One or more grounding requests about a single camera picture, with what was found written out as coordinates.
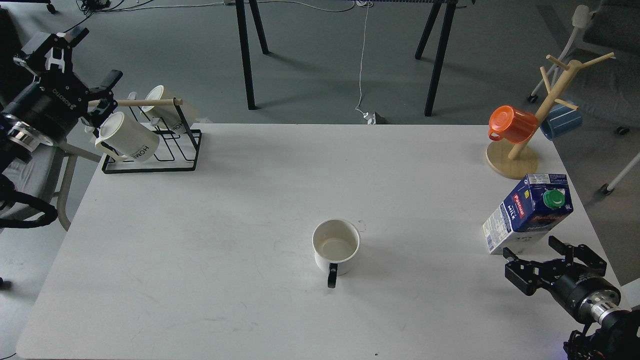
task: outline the chair wheel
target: chair wheel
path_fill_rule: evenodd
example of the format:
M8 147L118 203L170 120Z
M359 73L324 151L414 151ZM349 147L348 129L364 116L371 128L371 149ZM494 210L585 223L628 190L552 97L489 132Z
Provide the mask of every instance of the chair wheel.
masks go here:
M625 135L630 131L630 129L628 127L624 127L624 126L620 126L619 128L616 129L616 134L618 135Z
M613 192L613 190L615 190L615 188L613 188L612 190L607 190L608 186L609 186L609 184L604 184L604 185L602 185L600 187L600 189L598 191L603 193L604 195L609 195L610 193Z

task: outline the orange mug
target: orange mug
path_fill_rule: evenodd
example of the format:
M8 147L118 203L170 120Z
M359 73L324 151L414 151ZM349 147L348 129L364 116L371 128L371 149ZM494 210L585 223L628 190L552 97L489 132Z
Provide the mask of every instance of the orange mug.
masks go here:
M499 141L505 138L511 143L522 143L536 131L537 126L538 120L532 113L502 105L489 118L489 139Z

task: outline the wooden base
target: wooden base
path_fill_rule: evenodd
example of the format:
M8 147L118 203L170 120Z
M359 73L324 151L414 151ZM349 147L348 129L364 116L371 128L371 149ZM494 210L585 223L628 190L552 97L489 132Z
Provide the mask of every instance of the wooden base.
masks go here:
M509 160L512 148L513 144L505 139L492 142L486 148L486 160L498 174L510 179L521 179L538 170L538 155L530 147L526 147L517 160Z

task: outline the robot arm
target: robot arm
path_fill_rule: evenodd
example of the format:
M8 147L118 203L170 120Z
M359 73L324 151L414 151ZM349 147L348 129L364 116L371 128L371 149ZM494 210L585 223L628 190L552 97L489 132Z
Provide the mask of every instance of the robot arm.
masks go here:
M504 248L503 256L509 260L505 277L527 296L538 288L549 291L575 321L585 325L564 343L569 360L635 359L640 354L640 311L619 307L620 291L603 278L607 263L584 244L574 247L549 236L549 246L564 258L526 261ZM587 336L595 322L600 328Z
M27 68L33 82L3 110L0 117L0 173L15 159L25 163L41 144L56 145L76 126L78 119L98 128L118 103L113 87L122 72L111 70L102 83L88 88L74 73L73 48L89 34L76 26L67 33L37 33L13 58ZM87 111L88 102L98 100L98 106ZM36 222L0 220L0 227L37 227L55 220L55 208L29 195L16 192L11 182L2 177L0 213L15 202L27 204L45 213Z

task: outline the mug handle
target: mug handle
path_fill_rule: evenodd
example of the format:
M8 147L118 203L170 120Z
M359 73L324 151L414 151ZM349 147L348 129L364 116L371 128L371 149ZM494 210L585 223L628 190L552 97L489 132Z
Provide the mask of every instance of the mug handle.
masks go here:
M104 152L105 154L111 156L114 160L116 161L125 161L127 158L125 158L124 156L120 156L118 154L116 154L115 152L111 151L111 149L108 149L107 147L105 147L102 144L102 139L98 138L95 139L95 148Z
M338 264L329 263L329 278L327 279L327 286L331 289L335 289L335 280L338 277Z
M495 133L494 131L492 131L491 129L489 129L489 139L493 140L493 141L500 141L502 140L502 135Z

